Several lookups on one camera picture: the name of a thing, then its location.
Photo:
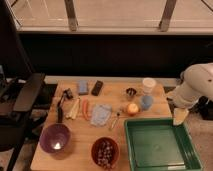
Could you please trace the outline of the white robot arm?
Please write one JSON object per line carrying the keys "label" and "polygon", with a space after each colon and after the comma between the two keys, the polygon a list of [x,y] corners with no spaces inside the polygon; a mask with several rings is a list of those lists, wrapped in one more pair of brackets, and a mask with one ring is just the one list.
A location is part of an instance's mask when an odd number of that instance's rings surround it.
{"label": "white robot arm", "polygon": [[174,105],[173,125],[181,125],[199,98],[213,101],[213,63],[194,64],[183,72],[183,82],[166,94]]}

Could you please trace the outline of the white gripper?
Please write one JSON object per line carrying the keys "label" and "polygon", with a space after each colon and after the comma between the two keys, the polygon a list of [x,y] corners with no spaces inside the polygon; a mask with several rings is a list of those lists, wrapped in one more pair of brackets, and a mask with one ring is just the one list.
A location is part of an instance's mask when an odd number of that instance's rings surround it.
{"label": "white gripper", "polygon": [[198,93],[186,83],[169,91],[166,94],[166,97],[177,107],[174,109],[173,115],[173,124],[175,126],[180,125],[185,121],[189,114],[188,109],[192,108],[198,101]]}

